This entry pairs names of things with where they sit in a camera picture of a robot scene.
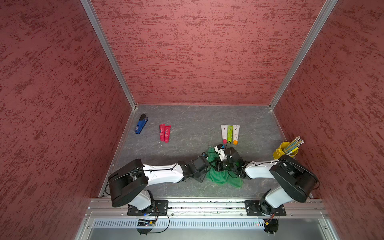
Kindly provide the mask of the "green microfiber cloth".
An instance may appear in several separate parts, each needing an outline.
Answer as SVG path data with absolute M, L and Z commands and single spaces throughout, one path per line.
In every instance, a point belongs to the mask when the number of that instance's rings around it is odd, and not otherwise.
M 211 169 L 207 173 L 207 179 L 209 181 L 217 185 L 228 184 L 236 189 L 241 189 L 243 187 L 243 180 L 234 173 L 228 172 L 227 170 L 220 172 L 216 171 L 215 167 L 217 162 L 220 161 L 220 157 L 213 147 L 208 148 L 207 154 L 207 161 L 211 165 Z

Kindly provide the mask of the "white tube pink cap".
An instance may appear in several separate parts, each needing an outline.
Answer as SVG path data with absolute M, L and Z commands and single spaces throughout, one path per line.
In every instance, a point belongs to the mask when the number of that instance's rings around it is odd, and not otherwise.
M 228 125 L 221 125 L 221 131 L 222 131 L 222 142 L 223 144 L 226 144 L 228 142 L 228 139 L 227 139 Z

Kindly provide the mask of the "pink toothpaste tube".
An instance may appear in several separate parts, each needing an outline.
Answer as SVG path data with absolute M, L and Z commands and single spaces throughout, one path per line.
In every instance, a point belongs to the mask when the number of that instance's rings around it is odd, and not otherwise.
M 164 142 L 165 141 L 165 124 L 159 125 L 159 129 L 160 129 L 160 140 L 161 142 Z
M 165 143 L 168 143 L 170 141 L 171 127 L 172 126 L 165 126 L 165 135 L 164 135 Z

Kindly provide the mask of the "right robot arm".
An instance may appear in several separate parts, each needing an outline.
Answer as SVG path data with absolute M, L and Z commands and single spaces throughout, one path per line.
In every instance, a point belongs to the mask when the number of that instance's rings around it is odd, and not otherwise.
M 214 150 L 219 156 L 216 160 L 216 171 L 226 171 L 247 180 L 274 179 L 279 184 L 249 207 L 252 214 L 257 216 L 281 215 L 280 208 L 285 203 L 291 201 L 304 203 L 320 183 L 315 174 L 289 155 L 282 155 L 268 162 L 246 162 L 233 147 L 218 145 Z

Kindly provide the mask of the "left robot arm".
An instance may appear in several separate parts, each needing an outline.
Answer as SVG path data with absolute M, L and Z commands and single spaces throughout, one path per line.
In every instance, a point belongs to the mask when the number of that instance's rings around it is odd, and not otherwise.
M 177 184 L 188 179 L 203 182 L 211 165 L 208 154 L 202 153 L 197 159 L 172 165 L 153 166 L 136 159 L 113 172 L 108 177 L 112 207 L 134 206 L 139 211 L 152 211 L 155 200 L 148 186 L 164 183 Z

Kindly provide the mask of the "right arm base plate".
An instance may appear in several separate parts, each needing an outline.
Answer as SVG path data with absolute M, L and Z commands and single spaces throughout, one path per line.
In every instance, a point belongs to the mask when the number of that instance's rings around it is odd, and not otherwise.
M 284 205 L 274 208 L 266 201 L 245 201 L 245 210 L 248 217 L 286 217 L 287 213 Z

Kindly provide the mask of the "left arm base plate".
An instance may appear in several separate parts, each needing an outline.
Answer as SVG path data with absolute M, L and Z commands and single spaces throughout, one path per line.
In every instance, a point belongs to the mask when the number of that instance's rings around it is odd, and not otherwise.
M 155 205 L 152 209 L 138 210 L 136 207 L 129 205 L 127 215 L 128 216 L 157 216 L 158 213 L 167 214 L 168 212 L 168 200 L 155 200 Z

